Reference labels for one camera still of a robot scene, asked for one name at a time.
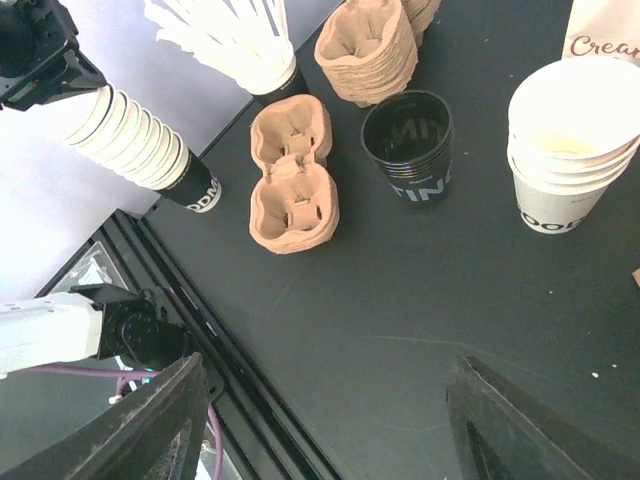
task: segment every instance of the cup rim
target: cup rim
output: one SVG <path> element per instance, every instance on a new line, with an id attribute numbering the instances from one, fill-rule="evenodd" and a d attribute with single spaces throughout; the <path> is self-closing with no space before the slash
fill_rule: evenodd
<path id="1" fill-rule="evenodd" d="M 378 115 L 380 113 L 380 110 L 383 110 L 385 107 L 388 107 L 389 104 L 393 104 L 396 103 L 398 101 L 401 101 L 403 99 L 406 99 L 407 97 L 421 97 L 424 98 L 425 96 L 428 97 L 432 97 L 435 98 L 438 102 L 440 102 L 446 112 L 447 112 L 447 116 L 449 118 L 449 122 L 447 123 L 447 128 L 442 136 L 442 140 L 435 146 L 433 147 L 431 150 L 429 150 L 428 152 L 424 153 L 421 157 L 419 157 L 418 159 L 414 159 L 416 162 L 418 162 L 419 160 L 425 159 L 425 158 L 430 158 L 433 157 L 436 153 L 439 153 L 439 151 L 444 150 L 447 146 L 449 146 L 452 141 L 453 141 L 453 114 L 451 113 L 451 108 L 449 107 L 449 104 L 444 100 L 444 98 L 442 98 L 440 95 L 438 95 L 437 93 L 431 92 L 429 90 L 405 90 L 404 92 L 400 92 L 397 93 L 395 95 L 392 95 L 390 97 L 385 98 L 382 102 L 378 103 L 377 105 L 375 105 L 371 110 L 369 110 L 369 112 L 367 113 L 366 117 L 364 118 L 362 125 L 360 126 L 360 144 L 362 145 L 362 148 L 364 149 L 365 153 L 367 154 L 367 156 L 373 160 L 375 163 L 381 163 L 384 165 L 387 164 L 392 164 L 392 165 L 398 165 L 397 162 L 387 162 L 384 159 L 381 159 L 380 157 L 378 157 L 377 155 L 374 155 L 374 153 L 369 149 L 367 142 L 365 141 L 365 131 L 366 128 L 369 124 L 369 122 L 371 121 L 371 118 L 375 115 Z"/>
<path id="2" fill-rule="evenodd" d="M 173 143 L 171 148 L 169 149 L 169 151 L 167 152 L 167 155 L 165 156 L 165 158 L 163 159 L 163 163 L 162 163 L 162 167 L 166 167 L 167 163 L 171 163 L 168 168 L 163 168 L 162 170 L 164 170 L 164 173 L 162 174 L 162 176 L 160 176 L 160 178 L 158 178 L 157 180 L 153 180 L 153 181 L 149 181 L 147 180 L 147 188 L 150 188 L 152 190 L 155 189 L 155 187 L 157 185 L 162 185 L 164 182 L 166 182 L 166 180 L 168 178 L 171 178 L 173 175 L 175 175 L 175 169 L 178 167 L 178 165 L 180 165 L 181 161 L 182 161 L 182 154 L 184 153 L 184 142 L 182 141 L 182 138 L 176 133 L 176 132 L 172 132 L 172 137 L 173 137 Z M 171 152 L 173 150 L 173 146 L 176 145 L 176 151 L 175 151 L 175 155 L 173 156 L 173 160 L 171 159 Z"/>
<path id="3" fill-rule="evenodd" d="M 513 174 L 515 176 L 517 176 L 518 179 L 521 182 L 523 182 L 524 184 L 526 184 L 528 187 L 533 188 L 533 189 L 538 190 L 538 191 L 543 192 L 543 193 L 547 193 L 549 195 L 558 195 L 558 196 L 581 195 L 583 193 L 589 193 L 589 192 L 596 191 L 596 190 L 598 190 L 600 188 L 608 187 L 609 185 L 611 185 L 615 180 L 617 180 L 624 173 L 624 171 L 627 169 L 627 167 L 631 163 L 631 158 L 629 158 L 625 162 L 624 167 L 621 168 L 611 178 L 607 178 L 604 181 L 598 182 L 597 184 L 592 185 L 591 187 L 579 188 L 580 187 L 579 185 L 576 186 L 576 185 L 553 184 L 553 183 L 549 183 L 549 182 L 545 182 L 545 181 L 535 182 L 534 180 L 532 180 L 532 179 L 528 178 L 527 176 L 525 176 L 518 169 L 518 166 L 513 161 L 513 156 L 512 155 L 507 155 L 507 160 L 508 160 L 509 167 L 511 168 L 511 171 L 513 172 Z"/>
<path id="4" fill-rule="evenodd" d="M 173 130 L 171 130 L 171 128 L 169 128 L 165 124 L 162 124 L 162 125 L 167 130 L 169 135 L 169 143 L 167 144 L 166 150 L 162 151 L 162 149 L 160 148 L 162 146 L 162 131 L 161 131 L 160 140 L 158 141 L 158 146 L 155 149 L 155 151 L 149 156 L 150 157 L 149 163 L 144 165 L 138 171 L 134 172 L 134 175 L 135 175 L 134 182 L 146 188 L 148 188 L 148 185 L 150 183 L 153 183 L 150 179 L 154 179 L 158 175 L 158 171 L 160 167 L 164 166 L 167 158 L 171 154 L 171 150 L 173 149 L 173 144 L 174 144 Z M 154 165 L 155 168 L 145 172 L 145 170 L 148 170 L 151 165 Z"/>
<path id="5" fill-rule="evenodd" d="M 382 169 L 384 171 L 408 172 L 408 171 L 431 170 L 431 169 L 437 168 L 438 166 L 442 165 L 443 163 L 445 163 L 447 161 L 451 161 L 451 150 L 449 150 L 449 149 L 443 150 L 437 156 L 434 156 L 434 158 L 432 158 L 431 161 L 429 161 L 427 163 L 420 163 L 420 164 L 417 164 L 417 165 L 416 164 L 395 164 L 395 165 L 390 165 L 390 164 L 378 163 L 378 162 L 376 162 L 374 160 L 372 160 L 372 163 L 374 165 L 378 166 L 380 169 Z"/>
<path id="6" fill-rule="evenodd" d="M 121 108 L 118 102 L 119 99 L 122 99 L 122 102 L 124 102 L 124 106 L 122 107 L 122 112 L 118 114 L 118 109 Z M 105 148 L 109 143 L 111 143 L 111 141 L 113 141 L 113 138 L 115 135 L 117 135 L 117 132 L 119 132 L 119 129 L 121 128 L 121 126 L 125 121 L 125 118 L 129 115 L 130 109 L 131 109 L 131 101 L 129 99 L 129 96 L 120 90 L 114 91 L 111 105 L 109 106 L 109 111 L 102 119 L 102 122 L 100 123 L 98 128 L 96 128 L 94 132 L 90 136 L 88 136 L 86 139 L 84 139 L 82 142 L 74 145 L 74 148 L 76 148 L 79 152 L 81 152 L 83 155 L 86 155 L 88 157 L 92 157 L 94 153 L 99 152 L 100 150 Z M 105 129 L 107 128 L 107 124 L 109 124 L 112 121 L 115 128 L 113 128 L 111 133 L 108 135 L 109 141 L 106 144 L 101 144 L 100 142 L 98 142 L 97 146 L 100 148 L 96 150 L 96 140 L 98 140 L 100 135 L 102 135 L 105 132 Z"/>
<path id="7" fill-rule="evenodd" d="M 590 183 L 604 181 L 608 179 L 609 177 L 615 175 L 618 172 L 618 170 L 620 170 L 621 168 L 626 168 L 625 163 L 627 162 L 627 160 L 621 160 L 618 162 L 618 165 L 615 165 L 613 168 L 610 168 L 608 171 L 595 176 L 585 176 L 585 177 L 578 177 L 578 178 L 568 177 L 565 179 L 563 177 L 554 175 L 554 173 L 556 172 L 543 171 L 540 177 L 534 177 L 534 178 L 539 178 L 540 179 L 539 181 L 542 181 L 545 183 L 579 187 L 581 185 L 587 185 Z"/>
<path id="8" fill-rule="evenodd" d="M 440 168 L 443 168 L 445 165 L 451 165 L 452 161 L 450 157 L 445 157 L 444 161 L 439 162 L 438 164 L 435 165 L 430 165 L 428 168 L 424 168 L 424 169 L 418 169 L 418 170 L 389 170 L 386 168 L 381 167 L 380 165 L 378 165 L 378 168 L 385 173 L 386 175 L 390 175 L 390 176 L 397 176 L 397 175 L 402 175 L 402 176 L 411 176 L 411 177 L 415 177 L 415 176 L 420 176 L 420 175 L 424 175 L 424 174 L 430 174 L 434 171 L 437 171 Z"/>
<path id="9" fill-rule="evenodd" d="M 129 107 L 130 107 L 129 111 L 125 114 L 125 117 L 123 118 L 122 122 L 120 122 L 118 129 L 113 134 L 112 140 L 103 148 L 101 148 L 100 150 L 92 154 L 92 159 L 94 162 L 108 167 L 109 162 L 114 158 L 117 158 L 118 155 L 124 152 L 127 149 L 127 147 L 131 144 L 131 142 L 133 142 L 138 132 L 138 129 L 140 128 L 140 124 L 142 123 L 142 108 L 140 107 L 140 104 L 135 100 L 129 101 Z M 132 110 L 137 111 L 134 120 L 131 120 L 129 118 L 129 115 L 132 113 Z M 114 145 L 119 140 L 118 137 L 120 137 L 123 133 L 125 133 L 124 127 L 126 126 L 127 122 L 129 122 L 130 120 L 133 125 L 133 135 L 128 139 L 127 143 L 124 144 L 124 146 L 120 144 L 120 146 L 116 150 Z"/>
<path id="10" fill-rule="evenodd" d="M 521 142 L 516 140 L 515 138 L 513 139 L 513 142 L 515 142 L 515 144 L 520 144 Z M 508 143 L 511 144 L 512 143 L 512 137 L 511 135 L 509 135 L 509 140 Z M 555 165 L 553 166 L 553 170 L 547 168 L 547 160 L 543 160 L 541 163 L 545 165 L 544 169 L 545 170 L 549 170 L 555 173 L 561 173 L 561 174 L 580 174 L 580 173 L 589 173 L 589 172 L 597 172 L 598 170 L 604 170 L 606 168 L 612 167 L 614 166 L 616 163 L 622 162 L 623 157 L 625 157 L 626 155 L 629 155 L 633 150 L 637 150 L 640 147 L 640 135 L 638 135 L 637 138 L 635 138 L 634 140 L 632 140 L 631 142 L 629 142 L 627 144 L 627 148 L 624 149 L 621 153 L 619 153 L 618 155 L 616 155 L 615 157 L 613 157 L 612 159 L 610 159 L 609 161 L 605 162 L 605 163 L 601 163 L 598 165 L 588 165 L 588 166 L 580 166 L 580 160 L 576 160 L 575 162 L 575 168 L 574 169 L 568 169 L 564 168 L 562 166 L 558 166 L 558 164 L 561 165 L 568 165 L 571 163 L 571 160 L 566 160 L 566 159 L 553 159 L 550 157 L 547 157 L 546 155 L 544 155 L 544 152 L 542 151 L 536 151 L 536 157 L 540 156 L 542 158 L 547 158 L 549 159 L 549 162 L 553 162 L 555 163 Z"/>
<path id="11" fill-rule="evenodd" d="M 565 58 L 565 59 L 547 64 L 542 68 L 539 68 L 535 72 L 531 73 L 531 75 L 529 75 L 522 83 L 520 83 L 520 85 L 518 85 L 515 92 L 513 93 L 511 100 L 509 102 L 508 110 L 507 110 L 507 118 L 509 121 L 510 130 L 511 130 L 511 126 L 515 126 L 516 129 L 518 128 L 522 129 L 524 126 L 525 131 L 518 133 L 518 135 L 526 138 L 529 141 L 529 143 L 533 144 L 533 141 L 531 141 L 532 140 L 531 133 L 526 133 L 526 130 L 531 131 L 531 128 L 527 128 L 526 125 L 524 125 L 526 122 L 522 120 L 523 116 L 525 116 L 524 113 L 517 113 L 518 109 L 522 108 L 521 107 L 522 101 L 523 101 L 522 99 L 526 98 L 527 92 L 531 88 L 530 85 L 535 85 L 535 83 L 539 82 L 540 79 L 544 80 L 545 77 L 549 76 L 550 74 L 553 74 L 553 72 L 556 72 L 556 71 L 565 70 L 566 72 L 572 72 L 571 64 L 577 64 L 578 62 L 581 62 L 583 65 L 586 65 L 586 66 L 589 66 L 589 64 L 593 64 L 593 65 L 599 66 L 601 69 L 606 68 L 606 65 L 609 64 L 611 65 L 611 68 L 615 68 L 617 70 L 628 69 L 630 73 L 633 72 L 636 75 L 640 74 L 640 72 L 636 72 L 635 70 L 633 70 L 634 68 L 637 68 L 634 66 L 633 63 L 625 62 L 624 60 L 620 60 L 613 57 L 607 57 L 607 56 L 591 55 L 586 57 L 572 57 L 572 58 Z M 566 159 L 566 160 L 581 160 L 581 159 L 588 159 L 588 158 L 594 158 L 594 157 L 606 155 L 607 153 L 615 151 L 616 149 L 633 141 L 633 139 L 640 133 L 640 131 L 633 131 L 631 133 L 630 131 L 631 129 L 629 131 L 625 131 L 624 135 L 621 134 L 617 136 L 613 141 L 607 140 L 606 142 L 604 142 L 606 146 L 602 148 L 598 148 L 598 150 L 596 150 L 595 152 L 590 152 L 586 154 L 562 154 L 558 152 L 553 152 L 553 153 L 555 157 L 559 159 Z"/>
<path id="12" fill-rule="evenodd" d="M 176 136 L 176 138 L 180 143 L 180 148 L 176 156 L 176 161 L 171 167 L 171 170 L 167 172 L 167 174 L 164 177 L 162 177 L 155 184 L 149 187 L 151 188 L 151 190 L 159 191 L 172 186 L 174 183 L 176 183 L 176 181 L 180 178 L 180 176 L 184 172 L 184 168 L 182 169 L 182 171 L 178 171 L 180 169 L 180 166 L 186 166 L 189 162 L 189 157 L 191 153 L 187 148 L 187 146 L 185 145 L 184 139 L 178 133 L 174 132 L 174 135 Z"/>
<path id="13" fill-rule="evenodd" d="M 157 135 L 157 138 L 155 139 L 155 142 L 152 142 L 151 140 L 153 139 L 151 138 L 151 135 L 153 133 L 154 124 L 158 125 L 158 135 Z M 142 149 L 127 165 L 125 165 L 125 167 L 119 169 L 119 171 L 122 172 L 121 175 L 127 178 L 127 180 L 134 181 L 133 176 L 137 174 L 138 169 L 140 169 L 140 167 L 145 167 L 147 165 L 147 162 L 151 161 L 152 156 L 157 152 L 160 145 L 160 140 L 162 139 L 163 125 L 164 124 L 160 120 L 158 120 L 155 117 L 151 117 L 151 125 L 149 126 L 149 135 L 145 137 L 145 141 Z M 149 153 L 146 154 L 146 156 L 142 159 L 141 162 L 135 162 L 135 160 L 137 160 L 138 157 L 140 157 L 140 155 L 144 152 L 145 147 L 147 146 L 149 146 Z"/>
<path id="14" fill-rule="evenodd" d="M 146 123 L 147 127 L 146 127 L 146 130 L 144 130 L 144 137 L 142 137 L 139 140 L 140 147 L 138 148 L 137 151 L 132 150 L 131 152 L 128 152 L 129 149 L 131 148 L 131 145 L 133 145 L 133 142 L 135 142 L 136 136 L 138 136 L 138 134 L 142 133 L 141 127 L 142 127 L 142 125 L 144 123 Z M 149 135 L 151 135 L 152 123 L 153 123 L 153 118 L 152 118 L 151 114 L 149 113 L 149 111 L 144 109 L 144 108 L 142 108 L 142 107 L 140 107 L 140 124 L 138 125 L 138 131 L 136 132 L 136 135 L 134 135 L 134 138 L 132 139 L 131 143 L 129 143 L 129 145 L 127 145 L 125 150 L 121 151 L 116 158 L 112 158 L 112 159 L 104 162 L 103 165 L 105 167 L 107 167 L 107 168 L 110 168 L 111 170 L 116 171 L 116 172 L 120 171 L 122 168 L 124 168 L 127 165 L 129 165 L 129 163 L 131 163 L 140 154 L 140 152 L 142 152 L 142 149 L 144 148 L 147 140 L 149 139 Z"/>
<path id="15" fill-rule="evenodd" d="M 62 139 L 62 143 L 64 143 L 65 145 L 68 145 L 70 147 L 78 146 L 87 138 L 90 138 L 96 132 L 96 130 L 100 128 L 102 122 L 104 122 L 104 119 L 109 113 L 111 105 L 114 102 L 116 89 L 112 84 L 108 83 L 104 87 L 98 88 L 96 90 L 96 93 L 97 95 L 95 98 L 95 104 L 91 109 L 91 112 L 86 116 L 86 118 L 82 121 L 82 124 L 74 132 L 70 133 Z M 82 133 L 85 130 L 85 127 L 87 128 L 87 130 L 89 128 L 91 129 L 86 134 Z"/>

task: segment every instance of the stacked white cups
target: stacked white cups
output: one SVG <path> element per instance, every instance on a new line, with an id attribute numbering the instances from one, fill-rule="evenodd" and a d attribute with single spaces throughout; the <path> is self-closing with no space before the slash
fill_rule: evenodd
<path id="1" fill-rule="evenodd" d="M 175 200 L 170 190 L 197 162 L 180 135 L 113 85 L 57 103 L 67 120 L 56 132 L 63 143 L 127 180 Z M 184 206 L 200 213 L 213 208 L 221 193 L 214 177 L 205 181 L 203 195 L 212 187 L 215 194 L 210 191 L 204 205 L 196 200 L 195 205 L 183 202 Z"/>
<path id="2" fill-rule="evenodd" d="M 529 76 L 509 104 L 507 156 L 522 220 L 546 234 L 578 226 L 640 144 L 640 68 L 574 57 Z"/>

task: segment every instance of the table surface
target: table surface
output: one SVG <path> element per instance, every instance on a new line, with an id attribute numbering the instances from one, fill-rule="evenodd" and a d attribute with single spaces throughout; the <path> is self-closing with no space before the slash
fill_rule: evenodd
<path id="1" fill-rule="evenodd" d="M 196 215 L 163 202 L 149 217 L 345 478 L 460 478 L 445 406 L 460 355 L 639 458 L 638 158 L 560 236 L 522 223 L 506 161 L 509 99 L 559 58 L 570 7 L 443 2 L 410 84 L 453 111 L 453 190 L 435 208 L 407 210 L 371 165 L 359 142 L 366 110 L 333 93 L 314 36 L 299 56 L 332 116 L 334 238 L 276 256 L 249 236 L 255 104 L 204 159 L 220 204 Z"/>

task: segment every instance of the brown cardboard cup holder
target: brown cardboard cup holder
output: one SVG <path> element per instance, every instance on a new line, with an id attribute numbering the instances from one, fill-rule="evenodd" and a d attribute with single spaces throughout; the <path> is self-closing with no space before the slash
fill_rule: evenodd
<path id="1" fill-rule="evenodd" d="M 433 21 L 433 17 L 440 6 L 441 0 L 402 0 L 402 5 L 407 12 L 411 30 L 416 41 L 416 45 L 422 45 L 424 31 Z"/>
<path id="2" fill-rule="evenodd" d="M 274 103 L 251 125 L 251 156 L 262 179 L 251 195 L 249 232 L 273 253 L 331 239 L 340 217 L 336 184 L 326 170 L 332 147 L 327 110 L 311 95 Z"/>
<path id="3" fill-rule="evenodd" d="M 403 91 L 418 63 L 401 0 L 348 0 L 324 24 L 314 55 L 338 96 L 361 107 Z"/>

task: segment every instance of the cable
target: cable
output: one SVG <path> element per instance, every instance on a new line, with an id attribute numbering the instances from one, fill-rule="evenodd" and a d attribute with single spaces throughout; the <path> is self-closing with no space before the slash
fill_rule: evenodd
<path id="1" fill-rule="evenodd" d="M 207 408 L 207 414 L 209 415 L 209 422 L 213 427 L 213 437 L 216 442 L 216 464 L 213 469 L 214 480 L 220 480 L 222 478 L 222 462 L 224 460 L 224 448 L 222 447 L 222 429 L 220 428 L 220 421 L 218 415 L 213 409 L 213 405 L 209 404 Z"/>
<path id="2" fill-rule="evenodd" d="M 105 370 L 101 368 L 73 367 L 70 365 L 40 365 L 25 368 L 21 372 L 35 373 L 65 373 L 68 375 L 80 375 L 83 377 L 124 378 L 125 380 L 141 380 L 145 377 L 155 377 L 159 372 L 147 372 L 146 370 Z"/>
<path id="3" fill-rule="evenodd" d="M 117 378 L 118 383 L 116 385 L 116 397 L 122 395 L 122 390 L 125 384 L 130 380 L 142 380 L 147 377 L 155 377 L 160 372 L 148 372 L 146 370 L 105 370 L 100 368 L 86 368 L 75 367 L 70 365 L 59 365 L 52 363 L 50 365 L 40 365 L 37 367 L 25 368 L 20 370 L 21 372 L 33 372 L 33 373 L 63 373 L 68 375 L 81 375 L 84 377 L 101 377 L 101 378 Z M 224 447 L 222 446 L 222 429 L 220 427 L 220 420 L 213 408 L 213 405 L 209 403 L 207 407 L 207 416 L 209 422 L 213 428 L 213 436 L 215 439 L 216 447 L 216 463 L 213 470 L 213 480 L 220 480 L 222 478 L 222 466 L 224 460 Z"/>

